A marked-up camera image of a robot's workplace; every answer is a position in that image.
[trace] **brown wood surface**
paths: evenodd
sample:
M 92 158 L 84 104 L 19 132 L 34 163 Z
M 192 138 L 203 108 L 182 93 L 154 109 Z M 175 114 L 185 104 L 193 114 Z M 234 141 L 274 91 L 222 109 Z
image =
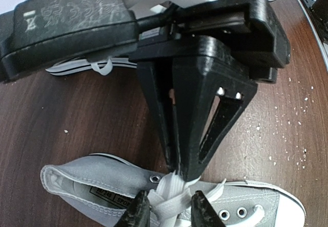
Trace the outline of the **brown wood surface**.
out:
M 292 62 L 276 85 L 260 85 L 203 179 L 276 184 L 304 203 L 308 226 L 328 226 L 328 74 L 297 1 L 272 5 Z M 39 72 L 0 85 L 0 96 L 0 226 L 99 226 L 43 189 L 46 164 L 105 152 L 166 172 L 134 70 L 107 77 Z

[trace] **black plastic bracket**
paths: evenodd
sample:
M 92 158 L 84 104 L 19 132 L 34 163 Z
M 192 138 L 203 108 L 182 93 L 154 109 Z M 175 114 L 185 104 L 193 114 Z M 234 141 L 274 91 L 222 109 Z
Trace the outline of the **black plastic bracket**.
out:
M 130 55 L 159 128 L 169 170 L 198 178 L 257 92 L 249 68 L 209 36 L 139 47 Z M 215 96 L 220 103 L 206 131 Z

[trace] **gray sneaker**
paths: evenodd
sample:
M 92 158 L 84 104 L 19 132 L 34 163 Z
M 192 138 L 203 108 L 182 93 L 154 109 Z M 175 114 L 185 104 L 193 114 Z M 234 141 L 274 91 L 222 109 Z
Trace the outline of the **gray sneaker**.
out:
M 151 227 L 191 226 L 190 200 L 201 190 L 227 227 L 303 227 L 302 203 L 263 182 L 183 182 L 179 176 L 139 168 L 109 154 L 93 154 L 62 166 L 45 166 L 44 188 L 104 226 L 114 226 L 141 190 L 149 192 Z

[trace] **metal eyelet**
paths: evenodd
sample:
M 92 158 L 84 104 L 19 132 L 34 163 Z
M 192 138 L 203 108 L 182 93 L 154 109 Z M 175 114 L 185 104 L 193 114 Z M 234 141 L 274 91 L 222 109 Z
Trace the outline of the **metal eyelet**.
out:
M 161 180 L 161 177 L 158 176 L 158 175 L 153 175 L 153 176 L 150 176 L 149 180 L 150 180 L 152 183 L 156 183 L 156 184 L 158 184 L 159 181 Z
M 247 210 L 245 208 L 239 208 L 237 210 L 237 216 L 239 218 L 244 218 L 244 217 L 246 217 L 246 215 L 247 215 Z
M 227 221 L 230 218 L 230 213 L 227 210 L 222 210 L 219 212 L 219 217 L 222 221 Z

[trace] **shoe toe cap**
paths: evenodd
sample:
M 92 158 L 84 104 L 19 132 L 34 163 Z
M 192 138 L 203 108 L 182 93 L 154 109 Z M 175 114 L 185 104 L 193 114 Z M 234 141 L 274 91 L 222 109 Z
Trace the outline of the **shoe toe cap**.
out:
M 275 227 L 304 227 L 305 212 L 291 198 L 280 194 Z

